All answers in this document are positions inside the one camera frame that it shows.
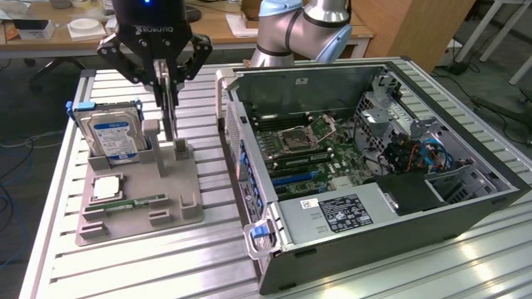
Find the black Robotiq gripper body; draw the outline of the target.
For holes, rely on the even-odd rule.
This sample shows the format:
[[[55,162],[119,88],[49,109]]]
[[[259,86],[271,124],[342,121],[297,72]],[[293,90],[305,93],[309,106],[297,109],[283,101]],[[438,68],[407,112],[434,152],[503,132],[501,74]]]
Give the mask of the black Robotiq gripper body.
[[[177,59],[191,38],[185,1],[122,0],[114,2],[117,36],[147,61]]]

